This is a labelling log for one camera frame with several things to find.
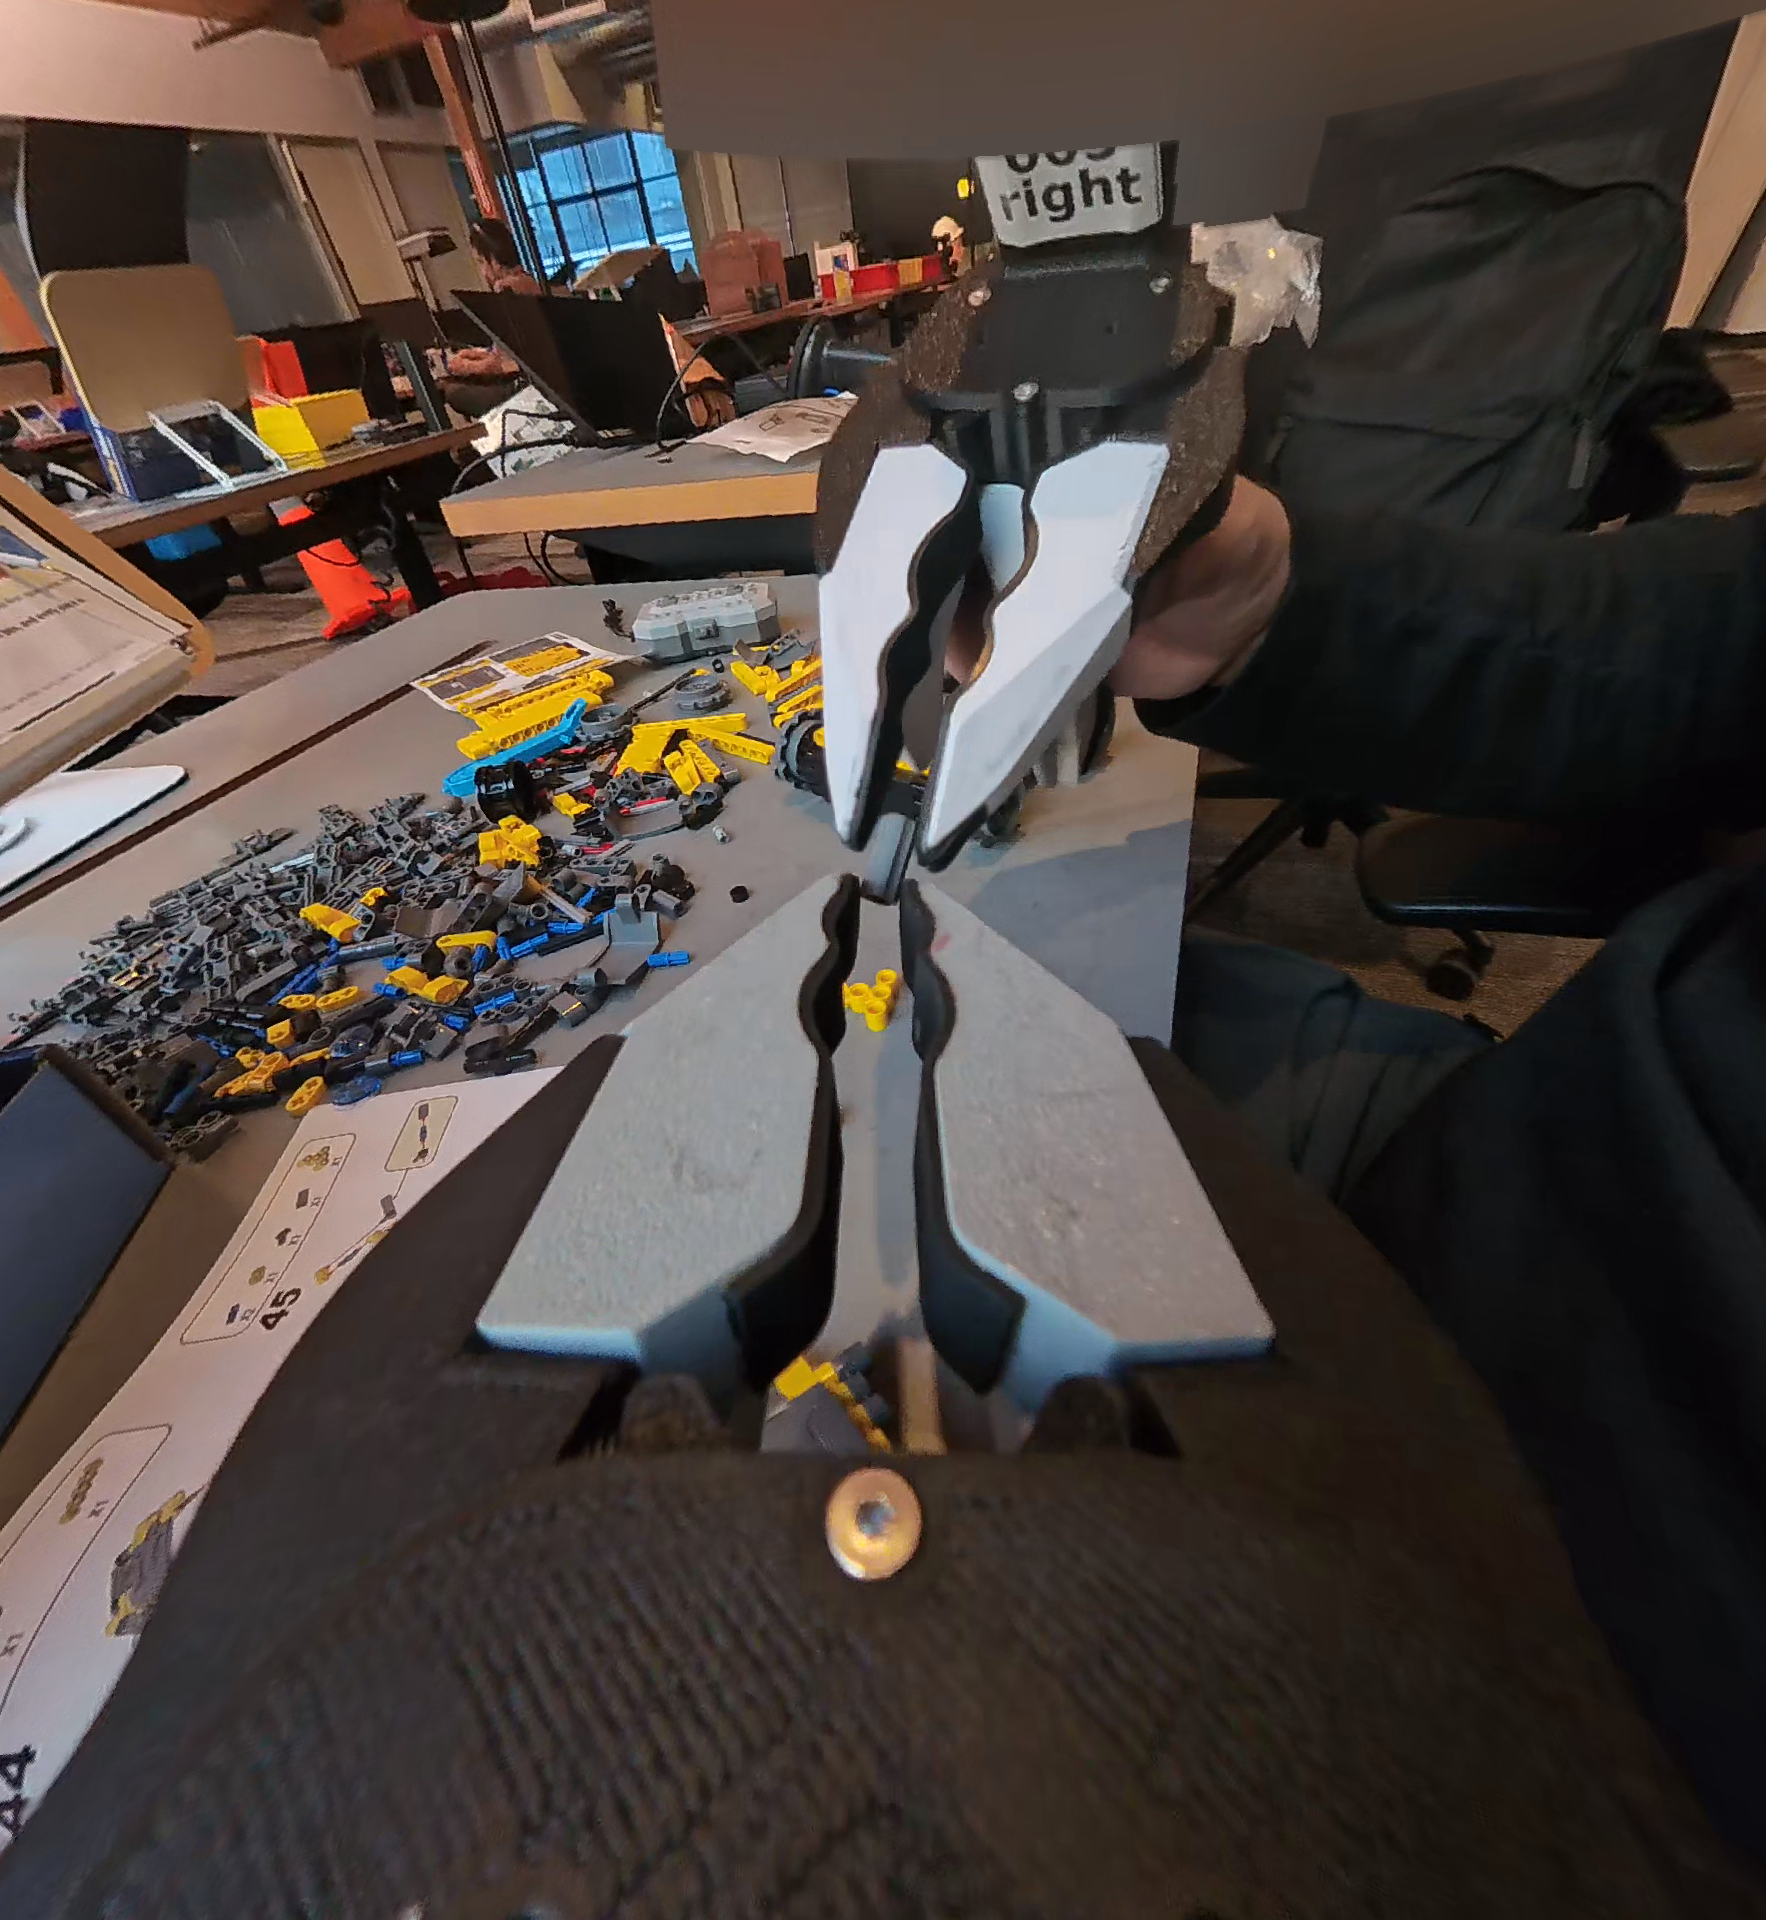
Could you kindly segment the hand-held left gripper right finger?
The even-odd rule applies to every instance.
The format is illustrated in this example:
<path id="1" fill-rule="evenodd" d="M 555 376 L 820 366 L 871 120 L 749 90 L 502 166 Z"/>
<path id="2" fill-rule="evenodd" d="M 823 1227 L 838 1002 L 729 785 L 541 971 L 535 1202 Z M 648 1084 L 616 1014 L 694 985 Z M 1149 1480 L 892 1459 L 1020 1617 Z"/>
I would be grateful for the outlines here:
<path id="1" fill-rule="evenodd" d="M 1157 1043 L 937 885 L 905 881 L 898 926 L 904 1439 L 1014 1448 L 1071 1378 L 1137 1392 L 1268 1365 L 1275 1319 L 1185 1146 Z"/>

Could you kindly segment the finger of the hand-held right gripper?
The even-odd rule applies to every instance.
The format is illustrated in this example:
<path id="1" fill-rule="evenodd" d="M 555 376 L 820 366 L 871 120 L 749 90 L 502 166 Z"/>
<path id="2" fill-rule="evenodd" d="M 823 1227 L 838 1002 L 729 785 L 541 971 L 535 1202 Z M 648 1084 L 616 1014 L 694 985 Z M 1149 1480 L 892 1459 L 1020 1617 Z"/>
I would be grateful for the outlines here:
<path id="1" fill-rule="evenodd" d="M 978 542 L 978 484 L 941 444 L 876 454 L 820 583 L 826 790 L 849 848 L 865 848 L 882 815 L 904 714 Z"/>
<path id="2" fill-rule="evenodd" d="M 1041 471 L 1025 567 L 994 598 L 978 671 L 942 714 L 919 806 L 925 869 L 955 861 L 1119 660 L 1166 456 L 1165 441 L 1099 441 Z"/>

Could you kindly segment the yellow grey toy brick assembly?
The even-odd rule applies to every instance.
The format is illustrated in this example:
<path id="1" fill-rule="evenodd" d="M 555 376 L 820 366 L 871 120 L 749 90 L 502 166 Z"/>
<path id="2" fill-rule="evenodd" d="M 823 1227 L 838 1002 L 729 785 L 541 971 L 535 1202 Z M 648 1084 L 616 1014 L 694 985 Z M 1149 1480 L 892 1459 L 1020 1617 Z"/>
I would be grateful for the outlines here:
<path id="1" fill-rule="evenodd" d="M 760 1448 L 823 1455 L 942 1455 L 937 1352 L 922 1335 L 795 1358 L 772 1385 Z"/>

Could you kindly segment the pile of toy parts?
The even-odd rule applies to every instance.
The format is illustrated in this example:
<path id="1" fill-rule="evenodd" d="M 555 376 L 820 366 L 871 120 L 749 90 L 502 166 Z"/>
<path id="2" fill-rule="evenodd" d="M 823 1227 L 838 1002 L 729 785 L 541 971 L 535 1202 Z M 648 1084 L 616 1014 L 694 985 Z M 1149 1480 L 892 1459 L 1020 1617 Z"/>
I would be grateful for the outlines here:
<path id="1" fill-rule="evenodd" d="M 408 790 L 263 828 L 200 876 L 98 934 L 12 1043 L 55 1034 L 180 1159 L 237 1116 L 350 1106 L 403 1071 L 468 1077 L 538 1064 L 535 1043 L 638 988 L 676 948 L 697 883 L 686 838 L 723 825 L 773 736 L 823 712 L 820 647 L 681 660 L 626 690 L 583 673 L 479 716 L 504 734 L 597 693 L 570 749 L 489 765 L 471 800 Z"/>

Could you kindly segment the person's right hand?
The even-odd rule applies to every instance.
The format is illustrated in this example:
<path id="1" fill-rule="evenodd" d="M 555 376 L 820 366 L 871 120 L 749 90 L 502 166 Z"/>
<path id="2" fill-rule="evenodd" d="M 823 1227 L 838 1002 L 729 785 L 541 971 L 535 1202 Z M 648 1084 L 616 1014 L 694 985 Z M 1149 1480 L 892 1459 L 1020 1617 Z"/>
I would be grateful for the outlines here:
<path id="1" fill-rule="evenodd" d="M 1179 702 L 1230 681 L 1279 613 L 1289 547 L 1279 495 L 1239 477 L 1213 530 L 1169 551 L 1136 591 L 1133 637 L 1107 679 L 1113 693 Z"/>

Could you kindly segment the grey toy battery box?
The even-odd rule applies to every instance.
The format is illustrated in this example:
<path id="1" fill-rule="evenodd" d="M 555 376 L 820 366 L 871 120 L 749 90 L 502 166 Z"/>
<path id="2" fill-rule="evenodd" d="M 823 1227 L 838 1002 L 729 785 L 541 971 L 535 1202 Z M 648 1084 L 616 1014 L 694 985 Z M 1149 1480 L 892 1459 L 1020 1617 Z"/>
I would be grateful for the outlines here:
<path id="1" fill-rule="evenodd" d="M 707 660 L 777 640 L 780 611 L 765 583 L 663 593 L 631 617 L 631 647 L 653 663 Z"/>

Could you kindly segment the white printed paper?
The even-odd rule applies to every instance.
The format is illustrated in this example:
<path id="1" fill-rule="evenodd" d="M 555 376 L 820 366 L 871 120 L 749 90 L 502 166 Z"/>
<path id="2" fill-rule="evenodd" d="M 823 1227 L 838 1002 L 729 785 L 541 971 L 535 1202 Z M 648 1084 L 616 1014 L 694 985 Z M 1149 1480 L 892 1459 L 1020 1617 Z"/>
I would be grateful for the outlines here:
<path id="1" fill-rule="evenodd" d="M 694 444 L 706 449 L 757 456 L 772 465 L 790 465 L 796 456 L 828 444 L 855 405 L 856 398 L 851 392 L 782 398 L 700 432 Z"/>

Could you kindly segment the black folded panel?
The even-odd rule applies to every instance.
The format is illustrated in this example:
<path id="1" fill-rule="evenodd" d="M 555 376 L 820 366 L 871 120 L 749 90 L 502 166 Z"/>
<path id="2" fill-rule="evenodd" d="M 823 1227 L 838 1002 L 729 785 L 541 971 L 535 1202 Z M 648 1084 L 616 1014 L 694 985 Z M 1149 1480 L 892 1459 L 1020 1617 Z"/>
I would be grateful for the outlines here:
<path id="1" fill-rule="evenodd" d="M 676 360 L 664 322 L 697 316 L 694 285 L 667 279 L 637 299 L 459 293 L 455 303 L 508 349 L 534 388 L 597 432 L 657 438 L 660 405 L 667 432 L 694 432 L 676 398 Z"/>

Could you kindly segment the black backpack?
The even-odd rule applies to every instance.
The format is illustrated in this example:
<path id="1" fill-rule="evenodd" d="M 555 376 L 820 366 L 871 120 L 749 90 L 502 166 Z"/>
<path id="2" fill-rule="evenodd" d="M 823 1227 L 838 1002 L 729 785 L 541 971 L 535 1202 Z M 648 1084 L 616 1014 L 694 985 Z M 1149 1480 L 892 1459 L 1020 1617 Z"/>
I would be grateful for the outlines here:
<path id="1" fill-rule="evenodd" d="M 1678 510 L 1648 372 L 1682 203 L 1638 177 L 1466 173 L 1400 210 L 1328 307 L 1265 454 L 1289 510 L 1592 530 Z"/>

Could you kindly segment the orange object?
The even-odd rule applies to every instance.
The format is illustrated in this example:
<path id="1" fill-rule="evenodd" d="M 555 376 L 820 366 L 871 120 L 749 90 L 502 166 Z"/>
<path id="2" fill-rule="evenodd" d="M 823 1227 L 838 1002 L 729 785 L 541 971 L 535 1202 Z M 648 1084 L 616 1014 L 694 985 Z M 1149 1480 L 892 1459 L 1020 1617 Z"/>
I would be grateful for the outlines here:
<path id="1" fill-rule="evenodd" d="M 408 618 L 416 601 L 403 584 L 382 584 L 340 540 L 297 551 L 297 564 L 323 608 L 322 640 L 340 643 L 372 628 Z"/>

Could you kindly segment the open instruction booklet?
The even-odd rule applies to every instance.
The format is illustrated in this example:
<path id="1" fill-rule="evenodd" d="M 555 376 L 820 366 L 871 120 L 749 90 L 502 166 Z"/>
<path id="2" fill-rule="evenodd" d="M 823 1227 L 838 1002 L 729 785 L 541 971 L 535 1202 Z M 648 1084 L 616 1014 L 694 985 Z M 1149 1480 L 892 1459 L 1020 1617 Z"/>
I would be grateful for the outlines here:
<path id="1" fill-rule="evenodd" d="M 347 1276 L 552 1068 L 316 1108 L 0 1524 L 0 1852 L 104 1710 L 246 1415 Z"/>

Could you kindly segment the yellow box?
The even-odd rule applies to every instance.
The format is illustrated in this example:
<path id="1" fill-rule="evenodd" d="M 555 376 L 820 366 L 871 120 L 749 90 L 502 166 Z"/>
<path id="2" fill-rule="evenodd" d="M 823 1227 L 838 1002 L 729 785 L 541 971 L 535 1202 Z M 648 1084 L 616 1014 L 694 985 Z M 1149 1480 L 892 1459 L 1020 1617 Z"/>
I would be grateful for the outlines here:
<path id="1" fill-rule="evenodd" d="M 253 402 L 253 432 L 293 467 L 316 465 L 333 448 L 353 444 L 363 425 L 369 412 L 359 391 Z"/>

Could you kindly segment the black floor lamp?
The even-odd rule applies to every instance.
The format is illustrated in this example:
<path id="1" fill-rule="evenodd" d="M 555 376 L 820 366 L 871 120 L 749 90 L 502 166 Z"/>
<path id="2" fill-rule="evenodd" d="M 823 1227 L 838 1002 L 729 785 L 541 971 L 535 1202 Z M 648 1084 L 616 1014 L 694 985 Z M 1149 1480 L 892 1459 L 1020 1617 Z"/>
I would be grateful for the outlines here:
<path id="1" fill-rule="evenodd" d="M 511 4 L 408 4 L 422 22 L 422 45 L 438 80 L 444 118 L 462 153 L 479 214 L 511 224 L 515 262 L 541 266 L 527 207 L 511 157 L 511 133 L 495 100 L 479 30 L 508 15 Z"/>

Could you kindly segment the long wooden work table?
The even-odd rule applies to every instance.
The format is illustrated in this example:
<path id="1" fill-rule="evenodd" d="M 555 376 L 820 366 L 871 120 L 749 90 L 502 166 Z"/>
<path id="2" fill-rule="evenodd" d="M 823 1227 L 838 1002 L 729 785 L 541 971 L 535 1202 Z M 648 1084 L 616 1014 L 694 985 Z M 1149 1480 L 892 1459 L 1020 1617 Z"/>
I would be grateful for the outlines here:
<path id="1" fill-rule="evenodd" d="M 481 429 L 479 422 L 468 422 L 442 432 L 390 435 L 382 444 L 340 448 L 319 465 L 261 472 L 236 488 L 155 501 L 111 499 L 92 510 L 59 510 L 58 518 L 94 534 L 196 613 L 211 611 L 230 584 L 256 580 L 273 563 L 330 540 L 385 534 L 399 580 L 422 613 L 444 593 L 411 525 L 401 477 L 455 456 Z M 148 552 L 148 542 L 198 528 L 218 528 L 216 551 L 177 563 Z"/>

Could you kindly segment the dark blue cardboard box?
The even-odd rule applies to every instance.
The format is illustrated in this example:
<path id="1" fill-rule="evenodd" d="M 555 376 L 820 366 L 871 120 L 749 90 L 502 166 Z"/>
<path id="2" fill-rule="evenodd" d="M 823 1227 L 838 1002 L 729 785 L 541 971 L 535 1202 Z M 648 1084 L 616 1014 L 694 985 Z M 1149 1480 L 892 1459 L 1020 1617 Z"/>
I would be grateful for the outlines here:
<path id="1" fill-rule="evenodd" d="M 173 1171 L 59 1045 L 0 1051 L 0 1445 Z"/>

